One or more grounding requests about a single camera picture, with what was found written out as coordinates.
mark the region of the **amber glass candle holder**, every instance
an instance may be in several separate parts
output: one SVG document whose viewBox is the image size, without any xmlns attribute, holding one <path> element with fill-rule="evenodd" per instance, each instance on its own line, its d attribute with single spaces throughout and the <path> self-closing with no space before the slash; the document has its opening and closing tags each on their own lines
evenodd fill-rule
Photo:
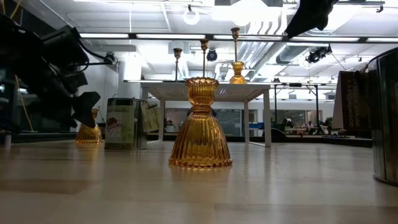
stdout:
<svg viewBox="0 0 398 224">
<path fill-rule="evenodd" d="M 232 67 L 234 69 L 234 76 L 232 76 L 229 84 L 247 84 L 246 80 L 242 76 L 243 62 L 233 62 Z"/>
<path fill-rule="evenodd" d="M 98 109 L 93 109 L 91 111 L 93 113 L 93 118 L 95 119 L 98 114 Z M 95 124 L 95 128 L 90 128 L 84 124 L 81 124 L 79 132 L 77 133 L 75 143 L 77 144 L 88 144 L 88 143 L 96 143 L 99 144 L 102 142 L 102 133 L 100 127 Z"/>
<path fill-rule="evenodd" d="M 190 78 L 185 81 L 192 113 L 175 140 L 169 164 L 182 167 L 226 167 L 232 164 L 224 132 L 211 114 L 218 81 Z"/>
</svg>

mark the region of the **white table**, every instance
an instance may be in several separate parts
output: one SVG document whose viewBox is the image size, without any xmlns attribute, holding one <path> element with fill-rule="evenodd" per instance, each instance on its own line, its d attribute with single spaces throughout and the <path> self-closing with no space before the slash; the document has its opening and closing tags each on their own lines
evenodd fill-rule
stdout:
<svg viewBox="0 0 398 224">
<path fill-rule="evenodd" d="M 142 99 L 148 100 L 148 93 L 160 101 L 160 127 L 164 125 L 166 101 L 188 101 L 188 89 L 184 83 L 141 83 Z M 242 102 L 244 105 L 244 137 L 249 139 L 249 102 L 264 94 L 265 147 L 271 147 L 271 109 L 269 106 L 269 85 L 220 84 L 215 93 L 216 102 Z M 159 140 L 163 141 L 164 130 L 159 129 Z"/>
</svg>

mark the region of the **metal canister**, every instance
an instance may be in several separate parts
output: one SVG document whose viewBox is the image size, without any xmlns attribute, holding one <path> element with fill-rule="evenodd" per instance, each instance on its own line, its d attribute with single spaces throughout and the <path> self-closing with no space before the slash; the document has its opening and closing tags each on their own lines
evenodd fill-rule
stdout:
<svg viewBox="0 0 398 224">
<path fill-rule="evenodd" d="M 109 98 L 106 113 L 105 149 L 141 150 L 146 148 L 142 123 L 142 100 Z"/>
</svg>

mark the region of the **ceiling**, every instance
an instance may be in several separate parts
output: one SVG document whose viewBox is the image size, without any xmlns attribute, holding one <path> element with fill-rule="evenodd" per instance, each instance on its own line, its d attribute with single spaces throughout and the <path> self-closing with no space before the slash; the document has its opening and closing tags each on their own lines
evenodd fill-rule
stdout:
<svg viewBox="0 0 398 224">
<path fill-rule="evenodd" d="M 260 0 L 242 0 L 238 2 L 240 4 L 238 11 L 231 11 L 234 5 L 228 6 L 229 8 L 214 6 L 214 0 L 206 0 L 201 1 L 200 6 L 196 6 L 199 4 L 198 2 L 192 3 L 194 11 L 199 13 L 199 21 L 195 25 L 189 25 L 188 23 L 192 22 L 194 15 L 187 15 L 188 22 L 184 21 L 184 12 L 187 10 L 185 3 L 178 4 L 175 1 L 157 4 L 147 4 L 145 1 L 134 1 L 134 3 L 84 1 L 86 0 L 30 0 L 23 1 L 23 5 L 28 11 L 57 29 L 69 24 L 77 27 L 80 32 L 172 32 L 226 35 L 231 35 L 230 28 L 236 27 L 237 24 L 245 24 L 245 19 L 249 17 L 252 20 L 256 19 L 252 15 L 256 13 L 261 15 L 260 21 L 241 26 L 241 33 L 282 34 L 297 10 L 294 4 L 286 4 L 282 8 L 267 8 L 259 2 Z M 398 7 L 385 5 L 381 13 L 376 13 L 377 9 L 379 6 L 335 6 L 330 15 L 330 23 L 326 32 L 318 34 L 398 36 Z M 146 79 L 151 79 L 151 77 L 161 78 L 163 74 L 167 75 L 173 72 L 175 59 L 170 54 L 170 42 L 166 40 L 94 40 L 90 42 L 90 45 L 95 46 L 99 51 L 105 49 L 106 46 L 136 46 L 142 56 L 142 74 Z M 192 71 L 190 75 L 197 75 L 203 68 L 203 54 L 197 49 L 200 43 L 185 41 L 185 45 L 188 46 L 188 51 L 182 55 L 182 66 L 186 66 L 186 69 Z M 234 60 L 234 43 L 232 41 L 213 41 L 210 42 L 209 47 L 216 49 L 218 60 L 206 63 L 205 69 L 213 72 L 214 75 L 220 72 L 221 75 L 218 78 L 225 78 L 229 70 L 228 65 Z M 331 44 L 333 55 L 328 55 L 320 62 L 309 65 L 305 61 L 305 57 L 309 50 L 316 48 L 312 46 L 302 50 L 289 64 L 280 65 L 275 64 L 275 58 L 272 59 L 274 54 L 280 53 L 275 53 L 273 50 L 278 51 L 280 47 L 273 44 L 238 42 L 239 59 L 243 60 L 246 65 L 253 64 L 252 67 L 247 68 L 248 80 L 259 82 L 270 82 L 277 77 L 282 82 L 336 83 L 334 76 L 340 70 L 357 69 L 372 57 L 394 47 L 398 47 L 398 45 Z M 127 52 L 120 52 L 117 55 L 123 59 Z"/>
</svg>

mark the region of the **wooden floor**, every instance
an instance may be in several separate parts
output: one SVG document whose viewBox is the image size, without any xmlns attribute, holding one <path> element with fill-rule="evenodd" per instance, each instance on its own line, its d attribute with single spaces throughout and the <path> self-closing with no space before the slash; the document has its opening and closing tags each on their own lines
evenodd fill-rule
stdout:
<svg viewBox="0 0 398 224">
<path fill-rule="evenodd" d="M 201 170 L 170 167 L 172 146 L 0 149 L 0 223 L 398 223 L 398 188 L 373 181 L 372 149 L 232 143 L 232 167 Z"/>
</svg>

